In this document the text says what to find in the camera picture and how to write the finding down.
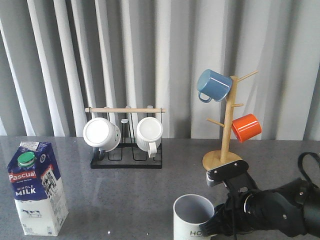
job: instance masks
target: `mug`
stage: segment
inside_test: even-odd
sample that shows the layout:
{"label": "mug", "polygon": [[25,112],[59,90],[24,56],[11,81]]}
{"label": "mug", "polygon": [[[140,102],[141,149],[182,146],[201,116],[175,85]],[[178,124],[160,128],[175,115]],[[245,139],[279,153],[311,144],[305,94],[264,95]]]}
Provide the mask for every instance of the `mug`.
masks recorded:
{"label": "mug", "polygon": [[149,158],[154,158],[163,132],[163,126],[158,119],[145,117],[136,127],[136,144],[141,150],[148,152]]}
{"label": "mug", "polygon": [[[210,69],[205,70],[196,85],[196,89],[199,91],[198,97],[204,103],[209,103],[212,99],[216,102],[220,102],[229,93],[232,86],[232,79],[227,76],[223,76]],[[207,95],[208,99],[201,98],[201,93]]]}
{"label": "mug", "polygon": [[83,138],[89,146],[109,152],[118,146],[121,133],[119,127],[109,120],[96,117],[84,126]]}
{"label": "mug", "polygon": [[262,128],[257,118],[253,114],[248,114],[232,121],[231,128],[240,143],[253,138],[262,132]]}
{"label": "mug", "polygon": [[215,214],[213,204],[203,196],[186,194],[173,204],[173,240],[210,240],[203,236],[199,225]]}

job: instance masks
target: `orange mug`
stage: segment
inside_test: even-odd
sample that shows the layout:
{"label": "orange mug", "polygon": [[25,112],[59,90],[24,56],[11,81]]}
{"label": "orange mug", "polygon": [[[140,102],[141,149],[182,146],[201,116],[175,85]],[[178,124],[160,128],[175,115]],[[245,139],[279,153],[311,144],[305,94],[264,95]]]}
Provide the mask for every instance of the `orange mug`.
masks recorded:
{"label": "orange mug", "polygon": [[262,128],[257,118],[253,114],[248,114],[232,121],[231,128],[240,143],[253,138],[262,132]]}

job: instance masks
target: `wooden base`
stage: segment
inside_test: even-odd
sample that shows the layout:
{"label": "wooden base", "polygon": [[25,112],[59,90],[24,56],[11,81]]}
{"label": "wooden base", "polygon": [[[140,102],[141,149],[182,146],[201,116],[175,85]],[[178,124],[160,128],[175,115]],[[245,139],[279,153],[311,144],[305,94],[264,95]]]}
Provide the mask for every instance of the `wooden base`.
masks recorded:
{"label": "wooden base", "polygon": [[220,156],[220,150],[207,152],[202,159],[203,167],[208,171],[233,161],[242,160],[240,156],[232,152],[227,153],[226,162],[221,162]]}

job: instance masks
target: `wooden branch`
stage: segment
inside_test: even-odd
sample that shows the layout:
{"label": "wooden branch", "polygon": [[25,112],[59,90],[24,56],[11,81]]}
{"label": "wooden branch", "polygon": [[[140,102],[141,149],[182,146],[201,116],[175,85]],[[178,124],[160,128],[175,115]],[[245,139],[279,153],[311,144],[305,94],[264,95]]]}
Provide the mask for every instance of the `wooden branch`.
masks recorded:
{"label": "wooden branch", "polygon": [[232,104],[231,107],[236,108],[236,107],[242,107],[243,105],[244,105],[243,103],[238,103],[238,104]]}
{"label": "wooden branch", "polygon": [[245,76],[243,76],[243,77],[240,77],[240,78],[237,80],[237,82],[239,83],[240,81],[242,81],[242,80],[244,80],[244,79],[246,79],[246,78],[248,78],[248,77],[251,77],[252,75],[256,74],[257,72],[259,72],[259,71],[256,70],[256,71],[253,71],[253,72],[251,72],[251,73],[249,73],[249,74],[247,74],[247,75],[245,75]]}
{"label": "wooden branch", "polygon": [[165,113],[165,108],[94,108],[86,107],[86,113],[151,113],[151,114],[160,114]]}
{"label": "wooden branch", "polygon": [[209,122],[211,122],[211,123],[213,123],[213,124],[217,124],[217,125],[219,125],[219,126],[221,126],[221,127],[223,127],[223,128],[225,127],[225,125],[222,124],[221,122],[218,122],[218,121],[213,120],[213,119],[211,119],[211,118],[207,118],[206,120],[209,121]]}

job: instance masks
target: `green bottle cap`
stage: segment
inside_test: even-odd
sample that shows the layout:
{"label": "green bottle cap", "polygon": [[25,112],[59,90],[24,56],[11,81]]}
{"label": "green bottle cap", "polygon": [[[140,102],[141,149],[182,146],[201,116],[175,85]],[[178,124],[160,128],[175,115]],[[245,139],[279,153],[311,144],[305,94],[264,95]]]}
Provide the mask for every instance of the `green bottle cap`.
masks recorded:
{"label": "green bottle cap", "polygon": [[31,167],[36,160],[36,156],[32,151],[25,152],[18,157],[19,167]]}

